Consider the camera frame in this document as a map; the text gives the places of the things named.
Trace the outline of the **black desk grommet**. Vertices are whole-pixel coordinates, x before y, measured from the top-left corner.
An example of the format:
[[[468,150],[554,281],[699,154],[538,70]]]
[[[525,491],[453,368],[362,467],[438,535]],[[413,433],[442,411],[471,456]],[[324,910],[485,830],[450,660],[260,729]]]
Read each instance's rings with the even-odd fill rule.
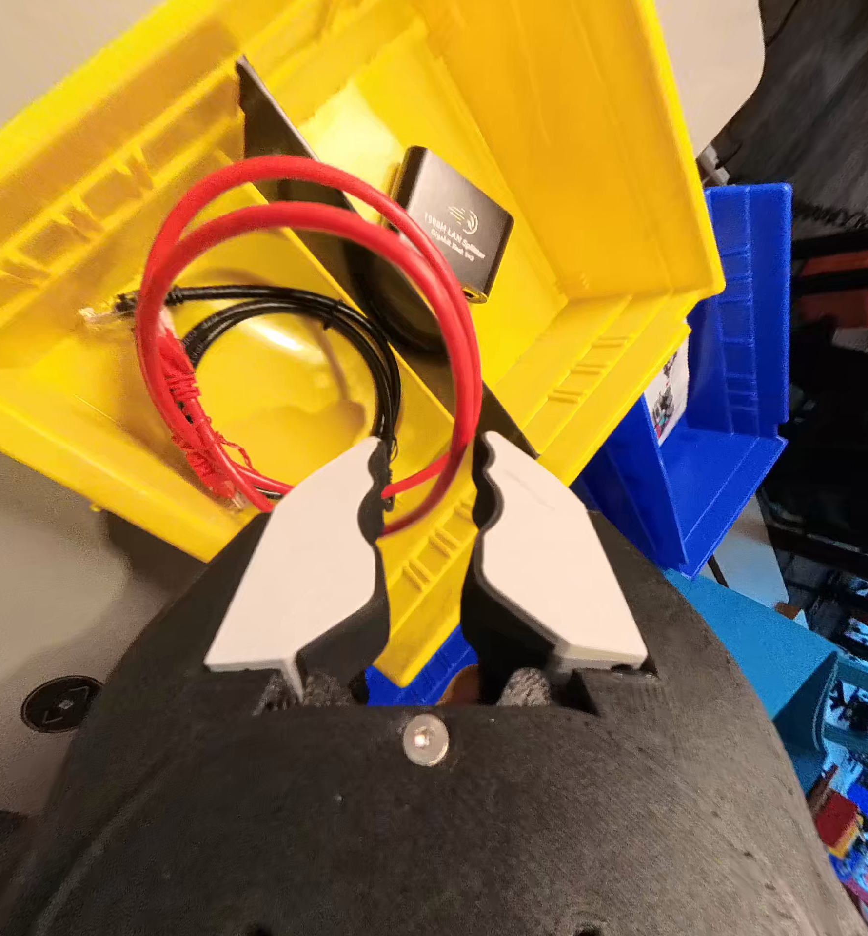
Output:
[[[23,700],[21,721],[30,730],[41,734],[76,730],[102,687],[100,681],[77,674],[44,682]]]

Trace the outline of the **teal plastic box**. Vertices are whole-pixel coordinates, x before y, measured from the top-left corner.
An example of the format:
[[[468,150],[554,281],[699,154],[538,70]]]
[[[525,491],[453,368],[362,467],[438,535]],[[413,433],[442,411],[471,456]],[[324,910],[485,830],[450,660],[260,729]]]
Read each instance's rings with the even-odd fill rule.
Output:
[[[664,575],[720,638],[752,685],[808,793],[827,760],[825,715],[837,677],[837,648],[710,579],[687,579],[673,570]]]

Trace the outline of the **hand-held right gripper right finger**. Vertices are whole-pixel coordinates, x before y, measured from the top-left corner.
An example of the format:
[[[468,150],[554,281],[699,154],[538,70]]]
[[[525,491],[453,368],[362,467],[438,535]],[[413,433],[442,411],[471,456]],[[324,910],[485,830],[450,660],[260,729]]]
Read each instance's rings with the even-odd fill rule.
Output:
[[[580,498],[496,431],[476,440],[472,478],[462,633],[486,679],[639,671],[649,650]]]

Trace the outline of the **black ethernet port adapter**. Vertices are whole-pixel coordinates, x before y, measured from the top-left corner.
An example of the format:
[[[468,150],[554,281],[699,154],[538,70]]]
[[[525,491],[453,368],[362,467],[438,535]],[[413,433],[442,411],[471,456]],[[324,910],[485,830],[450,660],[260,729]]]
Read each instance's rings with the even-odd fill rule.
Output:
[[[433,151],[406,150],[393,201],[428,235],[467,299],[487,302],[513,233],[513,216]]]

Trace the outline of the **black bin divider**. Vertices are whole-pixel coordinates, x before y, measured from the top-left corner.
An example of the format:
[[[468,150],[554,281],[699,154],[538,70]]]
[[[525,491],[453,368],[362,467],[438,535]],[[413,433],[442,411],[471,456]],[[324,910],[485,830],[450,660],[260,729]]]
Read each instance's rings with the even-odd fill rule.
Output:
[[[245,57],[237,60],[239,105],[244,114],[244,158],[259,156],[317,157]],[[269,202],[305,201],[346,209],[357,215],[356,199],[325,184],[310,181],[254,183]],[[454,390],[438,324],[414,286],[389,262],[351,240],[319,232],[295,234],[356,308],[381,331],[431,392],[441,408],[454,411]],[[495,430],[526,454],[537,452],[522,429],[484,385],[477,432]]]

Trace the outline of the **blue storage bin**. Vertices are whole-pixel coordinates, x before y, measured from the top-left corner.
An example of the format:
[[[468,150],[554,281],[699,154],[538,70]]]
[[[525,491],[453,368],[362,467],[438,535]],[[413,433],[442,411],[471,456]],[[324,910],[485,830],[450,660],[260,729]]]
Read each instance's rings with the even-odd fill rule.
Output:
[[[726,286],[689,314],[688,397],[672,430],[634,404],[575,492],[656,566],[694,579],[785,449],[792,192],[706,191]]]

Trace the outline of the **large yellow storage bin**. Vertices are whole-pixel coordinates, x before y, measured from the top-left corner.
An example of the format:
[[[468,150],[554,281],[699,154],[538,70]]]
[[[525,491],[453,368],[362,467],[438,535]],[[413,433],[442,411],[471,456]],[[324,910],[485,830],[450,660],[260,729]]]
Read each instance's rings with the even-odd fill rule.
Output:
[[[198,482],[131,326],[164,217],[243,156],[245,56],[319,159],[428,148],[513,217],[483,377],[574,481],[723,277],[651,2],[165,2],[0,130],[0,451],[208,561],[255,516]]]

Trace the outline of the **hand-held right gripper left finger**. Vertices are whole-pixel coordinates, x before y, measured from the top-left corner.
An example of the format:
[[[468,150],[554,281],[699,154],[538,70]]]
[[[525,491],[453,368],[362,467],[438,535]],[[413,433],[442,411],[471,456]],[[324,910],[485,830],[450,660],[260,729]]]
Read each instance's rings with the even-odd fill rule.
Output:
[[[389,446],[370,437],[307,476],[272,509],[204,665],[278,673],[297,698],[338,687],[368,698],[366,671],[390,636],[378,540]]]

